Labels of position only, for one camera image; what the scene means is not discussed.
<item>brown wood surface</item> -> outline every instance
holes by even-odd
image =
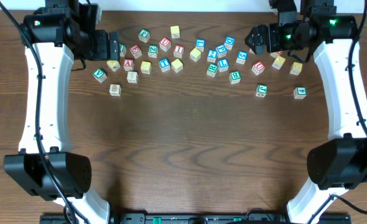
[[[22,21],[28,11],[12,14]],[[316,65],[304,65],[297,77],[289,75],[293,62],[271,67],[268,54],[250,54],[245,65],[235,63],[239,50],[248,51],[244,38],[258,24],[276,21],[273,14],[104,12],[98,29],[118,30],[127,47],[139,44],[144,55],[135,60],[139,83],[128,84],[122,68],[113,73],[105,62],[87,62],[85,71],[72,72],[69,86],[69,130],[73,152],[88,156],[92,183],[114,206],[149,213],[245,212],[253,207],[281,209],[307,179],[308,152],[327,141],[328,116],[322,81]],[[179,25],[181,38],[172,46],[185,47],[184,68],[161,73],[158,60],[174,59],[173,49],[147,56],[147,46],[170,37]],[[145,44],[142,28],[151,32]],[[242,79],[231,85],[228,72],[206,76],[207,53],[189,59],[195,39],[208,49],[236,37],[228,52],[229,71]],[[367,23],[361,40],[361,66],[367,91]],[[152,62],[151,75],[140,72],[142,60]],[[251,66],[267,66],[256,77]],[[108,72],[100,84],[92,73]],[[109,95],[110,84],[120,84],[120,98]],[[258,83],[268,85],[265,98],[256,98]],[[297,86],[308,88],[304,100],[294,100]],[[6,154],[17,153],[27,98],[27,65],[18,31],[0,12],[0,223],[38,223],[43,213],[62,208],[30,197],[3,169]],[[367,184],[345,197],[367,209]],[[349,212],[353,223],[367,216],[335,202],[332,212]]]

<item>white wall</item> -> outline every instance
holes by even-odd
[[[300,0],[294,0],[297,8]],[[37,9],[44,0],[2,0],[8,9]],[[270,12],[268,0],[91,0],[102,10],[195,11],[195,12]],[[362,13],[364,0],[335,0],[340,13]]]

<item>yellow cube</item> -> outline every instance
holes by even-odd
[[[150,62],[143,61],[141,63],[141,71],[145,74],[150,74],[152,70],[152,64]]]
[[[183,63],[179,59],[175,59],[173,62],[171,62],[172,70],[174,70],[176,73],[184,69]]]
[[[179,32],[179,26],[172,26],[171,27],[171,38],[179,38],[180,32]]]
[[[281,69],[281,67],[283,66],[285,61],[286,61],[286,59],[284,57],[277,56],[275,61],[273,62],[272,67],[274,67],[276,69]]]
[[[300,75],[301,71],[302,71],[302,64],[301,64],[301,63],[294,62],[294,63],[291,65],[291,68],[290,68],[290,74],[293,74],[293,75]]]
[[[117,71],[117,69],[120,68],[120,63],[118,61],[115,60],[109,60],[106,62],[109,66],[110,69],[112,69],[112,71]]]
[[[202,57],[202,52],[197,49],[194,48],[191,52],[190,52],[190,59],[194,60],[195,62],[197,62],[200,57]]]

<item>toy block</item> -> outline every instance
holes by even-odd
[[[172,70],[176,73],[179,73],[182,69],[184,69],[183,63],[179,59],[175,59],[173,62],[171,62]]]
[[[127,72],[134,70],[134,60],[133,59],[124,59],[123,63],[124,70]]]
[[[162,72],[166,72],[170,70],[170,62],[168,59],[163,59],[159,62],[160,68]]]
[[[266,85],[258,85],[256,96],[258,97],[265,97],[266,93],[268,93],[268,86]]]
[[[112,71],[117,71],[117,69],[120,68],[120,63],[118,61],[115,61],[115,60],[109,60],[106,62],[109,66],[109,68],[112,70]]]
[[[235,38],[233,37],[226,37],[225,39],[225,43],[223,43],[223,45],[226,47],[226,49],[228,50],[232,50],[233,45],[235,44]]]
[[[279,52],[272,52],[271,56],[276,58],[277,56],[280,56],[283,53],[283,51],[279,51]]]
[[[254,74],[259,75],[265,70],[265,65],[260,61],[253,65],[253,68],[251,69]]]
[[[284,57],[277,56],[275,61],[272,64],[272,67],[280,70],[285,61],[286,59]]]
[[[199,51],[197,48],[194,48],[190,52],[190,59],[192,59],[195,62],[197,62],[201,57],[202,57],[202,52]]]
[[[218,61],[218,69],[220,72],[228,71],[229,69],[229,62],[228,59],[222,59]]]
[[[112,96],[121,96],[121,86],[120,85],[110,85],[109,93]]]
[[[164,37],[161,41],[160,41],[160,48],[163,51],[168,51],[171,47],[171,40],[167,39],[166,37]]]
[[[215,63],[215,60],[216,60],[216,51],[215,50],[210,50],[208,52],[207,62]]]
[[[222,58],[226,56],[226,53],[228,52],[228,49],[224,45],[219,45],[216,47],[216,56],[218,58]]]
[[[152,64],[150,62],[143,61],[141,63],[141,72],[145,74],[150,74],[152,70]]]
[[[307,89],[305,87],[297,87],[294,90],[294,99],[304,99],[307,96]]]
[[[229,74],[229,81],[231,82],[231,84],[239,83],[240,80],[241,80],[241,75],[239,71],[231,72]]]
[[[139,48],[138,45],[134,45],[132,46],[129,51],[132,53],[132,55],[134,56],[135,59],[139,58],[140,56],[142,56],[142,51]]]
[[[138,82],[138,73],[137,72],[128,72],[127,81],[129,83],[137,83]]]
[[[96,78],[96,80],[100,83],[103,83],[103,81],[105,81],[107,78],[106,73],[100,68],[97,69],[97,71],[95,71],[93,75]]]
[[[147,43],[151,38],[151,33],[148,30],[142,29],[138,34],[139,40]]]
[[[291,68],[290,68],[290,74],[293,74],[293,75],[300,75],[301,71],[302,71],[302,64],[301,64],[301,63],[294,62],[294,63],[291,65]]]
[[[157,45],[149,45],[149,49],[147,50],[147,56],[157,58],[157,53],[159,53]]]
[[[179,26],[172,26],[171,27],[171,38],[179,38],[180,37],[180,31]]]
[[[238,58],[236,59],[236,63],[240,63],[244,65],[244,63],[246,63],[247,56],[248,56],[247,52],[240,50],[238,54]]]
[[[127,48],[124,44],[120,43],[120,57],[125,57],[127,53]]]
[[[216,64],[211,63],[208,66],[207,75],[209,75],[211,77],[215,77],[217,69],[218,69],[218,66],[216,66]]]
[[[206,46],[206,41],[203,39],[196,40],[196,48],[199,49],[201,52],[204,51],[204,47]]]
[[[174,57],[182,58],[182,56],[184,55],[184,50],[185,50],[185,47],[176,45],[174,48]]]

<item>letter cube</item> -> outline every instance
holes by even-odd
[[[215,50],[210,50],[208,52],[207,62],[215,63],[215,60],[216,60],[216,51]]]
[[[228,49],[226,49],[224,45],[219,45],[216,47],[216,56],[218,58],[224,57],[227,52],[228,52]]]
[[[196,40],[196,48],[199,49],[201,52],[204,51],[204,47],[206,46],[206,41],[203,39]]]
[[[307,89],[305,87],[297,87],[294,90],[294,99],[304,99],[307,96]]]
[[[149,45],[149,49],[147,50],[147,56],[157,58],[157,53],[159,53],[157,45]]]
[[[239,83],[241,79],[241,75],[239,71],[231,72],[229,74],[229,81],[231,84]]]
[[[117,69],[120,68],[120,63],[118,61],[115,61],[115,60],[109,60],[106,62],[109,66],[109,68],[112,70],[112,71],[117,71]]]
[[[112,96],[121,96],[121,86],[120,85],[110,85],[109,93]]]
[[[120,57],[125,57],[127,53],[127,48],[124,44],[120,43]]]
[[[137,72],[128,72],[127,81],[129,83],[137,83],[138,82],[138,73]]]
[[[138,45],[134,45],[132,46],[129,51],[131,51],[132,55],[134,56],[135,59],[139,58],[140,56],[142,56],[142,51],[139,48]]]
[[[141,29],[141,31],[139,31],[138,37],[140,41],[147,43],[151,38],[151,33],[148,30]]]
[[[192,59],[195,62],[197,62],[201,57],[202,57],[202,52],[199,51],[197,48],[194,48],[190,52],[190,59]]]
[[[256,96],[258,97],[265,97],[266,93],[268,93],[268,86],[266,85],[258,85]]]
[[[174,48],[174,57],[182,58],[182,56],[184,55],[184,50],[185,50],[185,47],[176,45]]]
[[[168,59],[162,59],[160,62],[159,62],[159,65],[160,65],[160,68],[161,68],[161,71],[162,72],[166,72],[168,70],[170,70],[170,62]]]
[[[178,73],[182,69],[184,69],[183,63],[179,59],[175,59],[173,62],[171,62],[172,70]]]
[[[163,51],[168,51],[171,47],[171,40],[167,39],[166,37],[164,37],[161,41],[160,41],[160,48]]]
[[[283,53],[283,51],[279,51],[279,52],[272,52],[271,56],[276,58],[277,56],[280,56]]]
[[[218,61],[218,69],[220,72],[228,71],[229,69],[229,62],[228,59],[222,59]]]
[[[286,59],[284,57],[277,56],[275,61],[272,64],[272,67],[280,70],[285,61]]]
[[[265,70],[265,65],[262,62],[257,62],[253,65],[253,69],[251,69],[254,74],[259,75]]]
[[[235,38],[228,36],[226,37],[225,43],[223,45],[226,47],[226,49],[232,50],[233,44],[235,44]]]
[[[218,69],[218,66],[216,66],[216,64],[211,63],[208,66],[207,75],[209,75],[211,77],[215,77],[217,69]]]
[[[123,67],[125,71],[133,71],[134,70],[134,60],[132,59],[124,59]]]
[[[290,68],[290,74],[293,74],[293,75],[300,75],[301,71],[302,71],[302,64],[301,64],[301,63],[294,62],[294,63],[291,65],[291,68]]]
[[[141,72],[145,74],[150,74],[152,70],[152,64],[150,62],[143,61],[141,63]]]
[[[171,38],[179,38],[180,32],[179,32],[179,26],[172,26],[171,27]]]
[[[96,80],[100,83],[103,83],[103,81],[105,81],[107,78],[105,72],[100,68],[97,69],[97,71],[95,71],[93,75],[96,78]]]
[[[243,64],[246,62],[247,60],[247,52],[244,52],[244,51],[239,51],[239,54],[238,54],[238,58],[236,59],[236,63],[240,63],[240,64]]]

